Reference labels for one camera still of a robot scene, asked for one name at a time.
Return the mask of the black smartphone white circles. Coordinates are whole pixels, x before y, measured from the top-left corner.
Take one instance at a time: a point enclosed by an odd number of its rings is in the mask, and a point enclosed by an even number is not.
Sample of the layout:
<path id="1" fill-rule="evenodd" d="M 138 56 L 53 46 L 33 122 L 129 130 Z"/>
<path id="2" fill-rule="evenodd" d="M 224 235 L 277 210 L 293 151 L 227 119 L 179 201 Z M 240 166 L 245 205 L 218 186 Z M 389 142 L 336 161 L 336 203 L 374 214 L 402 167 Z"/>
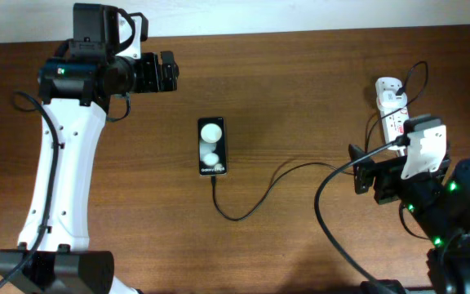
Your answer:
<path id="1" fill-rule="evenodd" d="M 201 176 L 228 172 L 227 139 L 222 117 L 197 120 L 198 171 Z"/>

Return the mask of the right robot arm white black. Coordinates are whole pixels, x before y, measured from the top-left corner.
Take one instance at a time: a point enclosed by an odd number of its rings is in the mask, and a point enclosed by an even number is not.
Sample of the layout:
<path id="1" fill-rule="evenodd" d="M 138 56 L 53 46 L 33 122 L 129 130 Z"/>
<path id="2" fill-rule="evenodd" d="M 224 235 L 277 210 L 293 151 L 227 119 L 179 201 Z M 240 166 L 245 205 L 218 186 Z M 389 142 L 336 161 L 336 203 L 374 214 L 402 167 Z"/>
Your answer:
<path id="1" fill-rule="evenodd" d="M 348 148 L 357 194 L 375 192 L 379 205 L 399 201 L 409 211 L 433 248 L 428 276 L 438 293 L 470 293 L 470 158 L 453 172 L 445 157 L 435 172 L 401 177 L 405 157 L 376 163 L 356 145 Z"/>

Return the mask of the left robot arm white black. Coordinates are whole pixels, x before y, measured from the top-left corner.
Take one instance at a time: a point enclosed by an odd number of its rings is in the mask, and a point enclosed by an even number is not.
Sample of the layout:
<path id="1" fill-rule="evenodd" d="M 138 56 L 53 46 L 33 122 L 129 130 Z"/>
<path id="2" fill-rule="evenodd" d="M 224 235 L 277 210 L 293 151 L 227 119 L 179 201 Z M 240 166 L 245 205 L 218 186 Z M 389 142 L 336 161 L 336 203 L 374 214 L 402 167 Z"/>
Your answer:
<path id="1" fill-rule="evenodd" d="M 142 52 L 141 13 L 90 3 L 73 7 L 73 36 L 38 74 L 31 99 L 42 117 L 33 199 L 14 249 L 0 250 L 0 284 L 24 293 L 130 293 L 109 251 L 89 248 L 88 198 L 95 152 L 113 97 L 175 91 L 170 51 Z"/>

